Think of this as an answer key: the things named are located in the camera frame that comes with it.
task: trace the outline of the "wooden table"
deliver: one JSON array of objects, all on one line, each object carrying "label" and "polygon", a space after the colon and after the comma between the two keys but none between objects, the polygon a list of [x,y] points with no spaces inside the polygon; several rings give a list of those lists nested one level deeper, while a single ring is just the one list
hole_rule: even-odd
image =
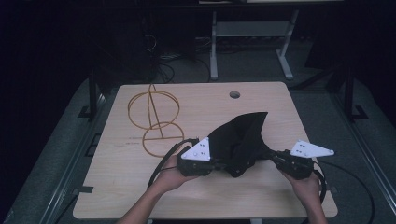
[{"label": "wooden table", "polygon": [[[308,141],[284,83],[162,84],[155,87],[178,99],[180,110],[174,123],[181,127],[185,138],[202,139],[238,115],[267,111],[262,138],[269,148],[291,149],[298,139]],[[93,187],[92,193],[79,194],[74,209],[76,218],[119,218],[146,190],[160,158],[150,156],[143,149],[145,130],[129,121],[128,103],[148,89],[149,85],[120,87],[84,182],[84,186]],[[238,91],[240,97],[230,97],[231,91]],[[160,120],[170,120],[177,112],[177,105],[169,98],[154,94],[153,99]],[[147,108],[147,95],[144,95],[132,106],[133,120],[148,125]],[[178,135],[179,130],[169,125],[163,128],[163,134]],[[165,154],[179,141],[158,141],[150,143],[148,148]],[[337,214],[330,192],[323,208],[327,217]],[[305,210],[286,178],[271,161],[258,161],[238,178],[214,171],[167,192],[150,218],[304,216]]]}]

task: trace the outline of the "gray carpet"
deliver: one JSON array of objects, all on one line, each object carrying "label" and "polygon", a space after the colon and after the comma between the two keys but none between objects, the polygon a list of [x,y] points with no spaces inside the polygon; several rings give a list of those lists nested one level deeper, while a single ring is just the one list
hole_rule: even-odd
[{"label": "gray carpet", "polygon": [[[288,86],[293,86],[320,71],[304,67],[311,43],[292,42],[287,58],[295,79],[286,80],[276,59],[277,45],[276,41],[263,42],[260,45],[246,46],[243,51],[234,54],[219,54],[218,82],[283,81]],[[208,64],[208,53],[200,54],[198,58]],[[202,62],[177,60],[168,65],[175,69],[173,79],[175,83],[207,81],[207,67]],[[162,78],[158,76],[154,83],[162,83]],[[355,124],[346,121],[339,108],[339,96],[327,93],[324,90],[326,83],[327,78],[323,78],[304,90],[291,91],[290,94],[310,141],[336,152],[335,156],[321,160],[346,169],[364,184],[363,186],[349,173],[322,163],[339,209],[338,215],[330,218],[329,222],[367,223],[372,213],[372,206],[366,187],[374,199],[373,223],[396,223],[396,216],[368,168],[360,144],[351,131],[351,125],[361,132],[393,186],[396,186],[396,177],[393,173],[396,164],[392,160],[396,153],[396,150],[393,150],[396,148],[396,131],[375,105],[370,92],[359,82],[356,83],[355,88],[355,104],[363,107],[369,119],[357,120]],[[117,87],[112,90],[100,104],[96,118],[88,122],[88,119],[78,118],[80,109],[89,103],[88,83],[85,81],[81,84],[14,203],[13,218],[8,223],[45,223],[42,222],[44,215],[47,216],[45,218],[48,220],[47,223],[54,223],[60,215],[62,217],[59,223],[114,223],[115,220],[77,220],[72,216],[75,203],[73,192],[81,187],[92,160],[91,157],[84,155],[95,135],[103,130]],[[72,158],[78,158],[76,163],[70,163]],[[72,168],[69,181],[64,183],[65,189],[62,192],[57,191],[67,167]],[[48,209],[54,195],[59,196],[55,198],[59,198],[60,203],[53,209]],[[301,223],[301,221],[300,218],[265,218],[263,223]]]}]

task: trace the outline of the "person's left arm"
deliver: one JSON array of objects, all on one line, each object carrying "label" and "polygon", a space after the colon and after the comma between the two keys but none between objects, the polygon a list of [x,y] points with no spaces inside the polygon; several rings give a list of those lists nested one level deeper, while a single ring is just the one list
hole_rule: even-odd
[{"label": "person's left arm", "polygon": [[143,224],[146,223],[155,204],[160,198],[172,189],[177,189],[186,181],[197,176],[184,176],[176,168],[177,158],[172,156],[163,168],[170,168],[160,172],[154,183],[146,190],[132,208],[117,222],[118,224]]}]

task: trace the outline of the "person's left hand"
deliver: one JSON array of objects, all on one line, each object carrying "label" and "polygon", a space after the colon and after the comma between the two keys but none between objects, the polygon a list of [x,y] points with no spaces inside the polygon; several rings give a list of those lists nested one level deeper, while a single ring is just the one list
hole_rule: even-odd
[{"label": "person's left hand", "polygon": [[197,178],[198,176],[184,176],[177,169],[177,157],[171,156],[163,166],[157,179],[154,181],[152,187],[158,188],[162,193],[177,189],[186,181]]}]

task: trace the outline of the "floor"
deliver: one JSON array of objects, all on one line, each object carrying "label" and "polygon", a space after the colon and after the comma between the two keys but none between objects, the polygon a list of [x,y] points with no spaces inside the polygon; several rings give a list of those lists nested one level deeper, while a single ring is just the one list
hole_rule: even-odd
[{"label": "floor", "polygon": [[[275,49],[282,39],[250,39],[249,44],[234,41],[223,42],[224,50],[220,50],[218,56],[217,82],[282,81],[292,87],[321,72],[304,67],[312,46],[310,41],[295,40],[290,44],[287,58],[294,80],[283,77],[276,58]],[[205,39],[197,40],[198,45],[204,46]],[[175,53],[167,52],[166,56],[170,55]],[[207,82],[208,51],[200,51],[197,59],[178,59],[165,63],[162,69],[166,77],[159,74],[153,83]],[[169,80],[172,70],[175,74]],[[329,223],[396,223],[395,211],[390,206],[393,200],[391,196],[394,195],[392,186],[396,186],[393,172],[396,168],[393,162],[396,156],[396,150],[393,150],[396,147],[396,130],[358,80],[355,81],[354,105],[360,105],[369,118],[350,122],[342,109],[343,91],[326,91],[329,78],[322,78],[302,90],[290,90],[310,141],[336,152],[333,157],[320,159],[339,209],[336,217],[329,218]],[[117,85],[107,87],[106,94],[98,100],[97,115],[89,121],[78,117],[81,108],[89,104],[88,80],[81,83],[26,180],[7,223],[115,222],[78,220],[73,218],[72,211],[92,160],[92,157],[87,156],[91,153],[88,149],[94,149],[94,144],[100,138],[117,89]],[[301,223],[303,220],[264,218],[262,221],[276,224]],[[231,221],[217,220],[213,223]]]}]

